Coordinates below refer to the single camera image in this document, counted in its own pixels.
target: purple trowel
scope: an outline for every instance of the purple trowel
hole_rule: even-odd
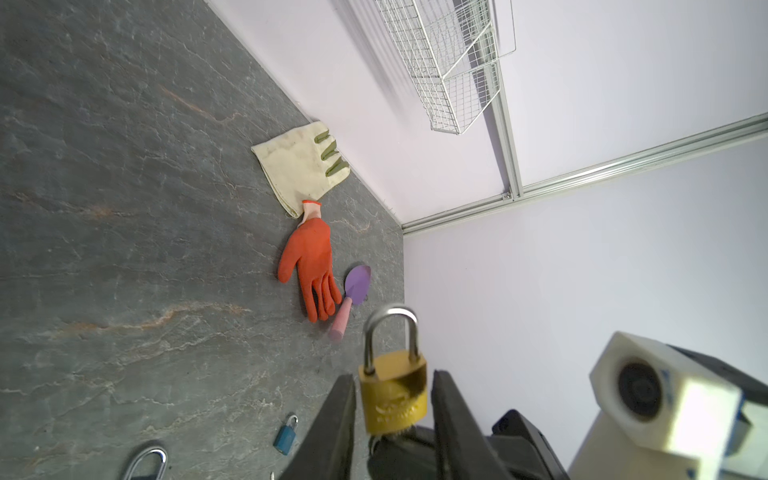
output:
[[[346,280],[344,280],[346,298],[342,302],[339,312],[336,314],[336,319],[333,320],[331,330],[328,332],[331,341],[341,342],[341,339],[344,338],[346,323],[349,321],[349,311],[352,309],[352,305],[359,305],[366,301],[368,288],[370,286],[370,266],[358,265],[346,274]]]

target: pink trowel handle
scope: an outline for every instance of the pink trowel handle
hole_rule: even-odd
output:
[[[352,299],[346,297],[339,308],[339,312],[336,314],[336,319],[333,320],[333,326],[328,332],[332,342],[341,342],[344,338],[344,330],[346,330],[346,323],[349,322],[349,311],[352,309]]]

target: purple trowel blade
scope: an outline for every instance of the purple trowel blade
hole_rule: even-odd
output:
[[[358,265],[351,269],[344,280],[346,295],[352,299],[352,305],[364,302],[371,286],[371,267]]]

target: blue padlock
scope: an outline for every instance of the blue padlock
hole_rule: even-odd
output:
[[[280,427],[277,438],[273,445],[278,452],[288,455],[290,447],[293,445],[293,439],[296,438],[296,426],[299,425],[299,417],[291,414],[286,420],[286,424]]]

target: glove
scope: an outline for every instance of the glove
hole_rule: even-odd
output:
[[[319,200],[349,175],[349,164],[336,151],[336,139],[322,121],[294,128],[251,151],[277,200],[293,218],[299,218],[303,200]]]
[[[331,253],[331,229],[320,218],[320,203],[303,201],[304,219],[288,239],[283,250],[277,279],[283,283],[290,280],[293,268],[299,268],[299,285],[304,297],[306,314],[315,323],[319,313],[321,320],[336,312],[341,303],[341,292],[333,279],[333,255]],[[317,295],[317,307],[312,297]]]

